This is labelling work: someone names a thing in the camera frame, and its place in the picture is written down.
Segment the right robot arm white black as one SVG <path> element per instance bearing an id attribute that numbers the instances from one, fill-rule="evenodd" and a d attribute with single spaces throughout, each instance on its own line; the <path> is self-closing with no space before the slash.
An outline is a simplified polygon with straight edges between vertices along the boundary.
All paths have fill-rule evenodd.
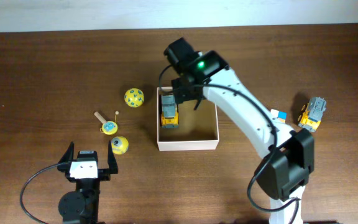
<path id="1" fill-rule="evenodd" d="M 295 131 L 272 115 L 216 51 L 195 51 L 181 37 L 169 44 L 163 54 L 178 74 L 171 90 L 176 102 L 214 103 L 260 156 L 247 196 L 251 198 L 253 185 L 258 184 L 269 197 L 270 208 L 250 200 L 252 206 L 269 213 L 269 223 L 303 223 L 301 198 L 314 171 L 313 135 L 305 128 Z"/>

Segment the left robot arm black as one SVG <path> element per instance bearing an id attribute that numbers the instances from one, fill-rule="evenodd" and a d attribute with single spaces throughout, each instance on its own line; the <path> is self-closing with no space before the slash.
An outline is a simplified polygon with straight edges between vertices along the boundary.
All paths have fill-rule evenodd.
<path id="1" fill-rule="evenodd" d="M 80 151 L 74 158 L 74 143 L 70 143 L 58 165 L 58 170 L 65 174 L 66 179 L 76 184 L 76 189 L 66 193 L 59 201 L 58 211 L 63 223 L 98 222 L 100 183 L 111 180 L 111 175 L 118 173 L 110 142 L 107 162 L 107 168 L 98 168 L 96 151 Z"/>

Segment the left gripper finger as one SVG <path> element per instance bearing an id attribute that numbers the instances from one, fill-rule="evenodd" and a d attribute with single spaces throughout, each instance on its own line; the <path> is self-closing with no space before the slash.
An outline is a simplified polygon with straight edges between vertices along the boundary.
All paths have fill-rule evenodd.
<path id="1" fill-rule="evenodd" d="M 108 142 L 108 166 L 110 174 L 118 173 L 117 161 L 113 153 L 111 141 Z"/>
<path id="2" fill-rule="evenodd" d="M 66 152 L 62 155 L 61 159 L 59 160 L 59 163 L 67 163 L 67 162 L 71 162 L 73 160 L 73 156 L 74 156 L 74 142 L 72 141 L 69 144 L 68 149 L 66 150 Z"/>

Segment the yellow grey toy truck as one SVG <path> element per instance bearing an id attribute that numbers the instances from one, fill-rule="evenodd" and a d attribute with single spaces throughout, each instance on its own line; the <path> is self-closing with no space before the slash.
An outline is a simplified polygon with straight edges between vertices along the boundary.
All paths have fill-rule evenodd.
<path id="1" fill-rule="evenodd" d="M 301 115 L 298 117 L 298 125 L 307 129 L 309 132 L 315 132 L 321 124 L 321 119 L 326 110 L 326 100 L 320 97 L 313 97 L 301 109 Z"/>
<path id="2" fill-rule="evenodd" d="M 160 123 L 162 128 L 177 128 L 179 125 L 178 106 L 174 95 L 161 96 Z"/>

